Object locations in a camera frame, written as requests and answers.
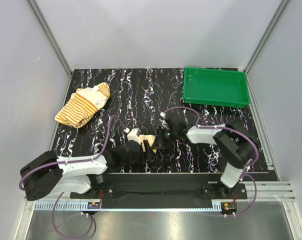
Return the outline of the yellow towel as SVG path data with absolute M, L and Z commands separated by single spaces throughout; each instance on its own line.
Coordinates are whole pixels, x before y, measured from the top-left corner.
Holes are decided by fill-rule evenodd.
M 142 135 L 140 134 L 139 135 L 139 142 L 140 142 L 140 145 L 142 147 L 142 151 L 145 153 L 146 152 L 146 148 L 145 148 L 145 145 L 144 145 L 144 141 L 147 141 L 149 146 L 152 147 L 154 142 L 156 140 L 156 136 L 155 135 Z

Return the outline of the orange striped towel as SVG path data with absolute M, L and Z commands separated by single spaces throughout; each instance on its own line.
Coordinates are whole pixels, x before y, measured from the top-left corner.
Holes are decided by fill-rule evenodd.
M 54 119 L 62 125 L 82 128 L 104 108 L 110 96 L 110 87 L 106 82 L 94 87 L 78 88 Z

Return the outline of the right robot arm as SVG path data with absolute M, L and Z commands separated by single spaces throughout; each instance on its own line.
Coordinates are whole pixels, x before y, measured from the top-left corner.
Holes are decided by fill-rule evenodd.
M 167 149 L 175 141 L 218 146 L 221 155 L 226 160 L 218 192 L 226 199 L 235 194 L 236 184 L 244 177 L 250 164 L 259 158 L 257 143 L 236 121 L 221 125 L 190 126 L 177 117 L 163 118 L 151 148 Z

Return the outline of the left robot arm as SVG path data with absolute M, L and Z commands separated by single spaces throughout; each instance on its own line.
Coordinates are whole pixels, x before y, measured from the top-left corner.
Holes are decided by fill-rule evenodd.
M 140 142 L 129 140 L 120 147 L 90 156 L 62 157 L 46 151 L 20 170 L 19 189 L 28 201 L 61 192 L 94 198 L 99 193 L 97 176 L 117 173 L 125 163 L 144 163 L 146 154 L 155 154 L 154 142 L 148 138 Z

